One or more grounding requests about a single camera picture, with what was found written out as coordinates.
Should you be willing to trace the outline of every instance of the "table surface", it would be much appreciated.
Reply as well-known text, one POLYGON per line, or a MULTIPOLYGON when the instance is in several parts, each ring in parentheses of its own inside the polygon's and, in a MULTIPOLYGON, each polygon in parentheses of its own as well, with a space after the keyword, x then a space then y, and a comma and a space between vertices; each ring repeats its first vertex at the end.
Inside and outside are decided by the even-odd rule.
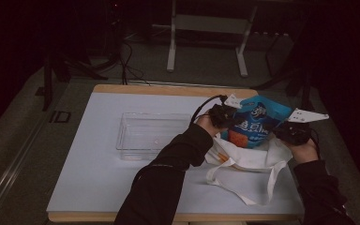
MULTIPOLYGON (((213 87, 97 85, 49 202, 49 219, 114 221, 134 175, 149 162, 120 158, 115 144, 122 113, 192 115, 208 98, 230 94, 250 98, 257 92, 213 87)), ((214 103, 206 105, 205 110, 214 103)), ((187 171, 174 221, 295 220, 303 214, 303 204, 288 167, 278 175, 272 201, 252 206, 223 188, 207 185, 205 176, 212 167, 204 163, 187 171)), ((217 178, 261 203, 267 199, 268 176, 269 173, 232 169, 217 172, 217 178)))

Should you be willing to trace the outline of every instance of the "clear plastic container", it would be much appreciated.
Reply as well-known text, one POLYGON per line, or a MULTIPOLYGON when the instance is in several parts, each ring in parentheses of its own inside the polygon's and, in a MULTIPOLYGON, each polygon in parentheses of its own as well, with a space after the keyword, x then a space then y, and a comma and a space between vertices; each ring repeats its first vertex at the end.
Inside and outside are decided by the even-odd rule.
POLYGON ((132 113, 122 114, 116 149, 121 159, 154 159, 189 125, 189 114, 132 113))

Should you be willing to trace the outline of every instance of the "white tote bag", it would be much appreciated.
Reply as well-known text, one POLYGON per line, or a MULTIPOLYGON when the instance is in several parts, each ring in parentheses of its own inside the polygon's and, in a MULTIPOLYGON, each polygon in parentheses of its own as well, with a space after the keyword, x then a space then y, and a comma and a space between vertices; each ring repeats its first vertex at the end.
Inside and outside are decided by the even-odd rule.
POLYGON ((274 186, 279 172, 286 167, 291 158, 291 150, 275 136, 253 149, 240 148, 231 142, 216 137, 214 138, 213 147, 205 155, 205 159, 208 163, 217 166, 207 172, 206 181, 209 185, 219 186, 233 192, 246 205, 265 205, 270 203, 273 197, 274 186), (231 166, 241 171, 270 173, 267 184, 267 202, 254 202, 238 191, 226 187, 216 178, 216 171, 219 168, 231 166))

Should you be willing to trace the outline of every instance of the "chip bag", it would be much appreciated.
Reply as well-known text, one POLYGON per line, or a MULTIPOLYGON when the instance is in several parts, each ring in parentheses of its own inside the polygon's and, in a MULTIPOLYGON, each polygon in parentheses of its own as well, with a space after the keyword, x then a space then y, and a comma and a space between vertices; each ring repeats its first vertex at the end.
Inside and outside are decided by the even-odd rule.
POLYGON ((268 136, 270 130, 277 127, 292 112, 291 108, 262 96, 244 99, 241 105, 242 109, 239 109, 233 117, 245 121, 230 127, 227 133, 221 134, 221 137, 242 148, 259 145, 268 136))

